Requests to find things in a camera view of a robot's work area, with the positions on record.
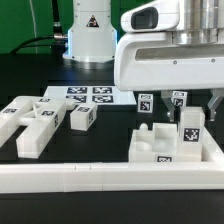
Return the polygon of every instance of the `black cable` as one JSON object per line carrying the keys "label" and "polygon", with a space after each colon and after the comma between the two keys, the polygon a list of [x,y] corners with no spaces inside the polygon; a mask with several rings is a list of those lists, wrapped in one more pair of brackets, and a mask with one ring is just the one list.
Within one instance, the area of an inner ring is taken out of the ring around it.
{"label": "black cable", "polygon": [[49,39],[54,39],[54,36],[41,36],[41,37],[36,37],[30,40],[27,40],[25,42],[23,42],[22,44],[20,44],[18,47],[14,48],[12,51],[10,51],[10,54],[16,54],[18,50],[20,50],[20,48],[25,47],[27,44],[33,43],[33,42],[37,42],[40,40],[49,40]]}
{"label": "black cable", "polygon": [[53,20],[55,23],[60,22],[59,19],[59,11],[58,11],[58,1],[57,0],[52,0],[52,10],[53,10]]}
{"label": "black cable", "polygon": [[34,45],[26,45],[26,46],[22,46],[21,48],[27,48],[27,47],[51,47],[54,44],[34,44]]}
{"label": "black cable", "polygon": [[58,0],[51,0],[52,11],[53,11],[53,32],[54,33],[62,33],[62,26],[59,18],[59,9],[58,9]]}

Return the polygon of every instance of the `cable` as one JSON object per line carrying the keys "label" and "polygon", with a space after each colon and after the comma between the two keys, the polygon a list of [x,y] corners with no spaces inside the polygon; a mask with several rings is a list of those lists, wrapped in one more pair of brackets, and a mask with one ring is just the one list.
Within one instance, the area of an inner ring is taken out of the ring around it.
{"label": "cable", "polygon": [[52,4],[53,20],[54,20],[53,32],[62,33],[63,31],[62,31],[62,26],[61,26],[60,17],[59,17],[58,1],[51,0],[51,4]]}
{"label": "cable", "polygon": [[30,40],[27,40],[27,41],[23,42],[22,44],[20,44],[15,49],[13,49],[12,51],[10,51],[10,54],[16,54],[17,51],[20,50],[20,48],[23,48],[30,43],[37,42],[40,40],[49,40],[49,39],[54,39],[54,36],[41,36],[41,37],[36,37],[36,38],[30,39]]}
{"label": "cable", "polygon": [[26,46],[23,46],[21,48],[27,48],[27,47],[51,47],[53,45],[54,44],[34,44],[34,45],[26,45]]}
{"label": "cable", "polygon": [[33,30],[34,30],[34,37],[37,37],[37,23],[36,23],[36,16],[35,16],[35,11],[34,11],[34,7],[33,7],[33,0],[29,0],[30,1],[30,9],[31,9],[31,14],[32,14],[32,18],[33,18]]}

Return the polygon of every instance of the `metal bracket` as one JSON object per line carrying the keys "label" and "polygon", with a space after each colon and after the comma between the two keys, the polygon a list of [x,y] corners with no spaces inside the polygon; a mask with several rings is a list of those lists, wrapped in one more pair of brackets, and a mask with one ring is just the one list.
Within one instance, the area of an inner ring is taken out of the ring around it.
{"label": "metal bracket", "polygon": [[213,97],[208,102],[208,108],[210,110],[209,119],[210,121],[214,121],[216,116],[215,110],[221,103],[222,99],[224,98],[224,89],[213,89],[211,90],[211,92]]}
{"label": "metal bracket", "polygon": [[175,111],[175,107],[171,102],[172,94],[173,94],[172,90],[161,91],[161,98],[165,103],[166,107],[168,108],[167,116],[170,118],[170,122],[174,122],[174,111]]}

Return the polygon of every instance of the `warning label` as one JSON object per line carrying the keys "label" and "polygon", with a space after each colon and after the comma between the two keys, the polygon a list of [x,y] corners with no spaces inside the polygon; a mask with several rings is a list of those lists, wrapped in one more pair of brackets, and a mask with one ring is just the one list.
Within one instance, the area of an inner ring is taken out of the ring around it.
{"label": "warning label", "polygon": [[99,27],[95,16],[92,15],[86,27]]}

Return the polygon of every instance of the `white cylinder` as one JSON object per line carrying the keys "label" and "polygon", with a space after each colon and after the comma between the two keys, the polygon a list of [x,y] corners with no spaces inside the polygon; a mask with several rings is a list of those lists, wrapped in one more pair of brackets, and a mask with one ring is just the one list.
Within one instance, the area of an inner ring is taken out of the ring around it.
{"label": "white cylinder", "polygon": [[112,61],[116,30],[111,25],[110,0],[74,0],[74,24],[68,32],[64,58],[80,63]]}

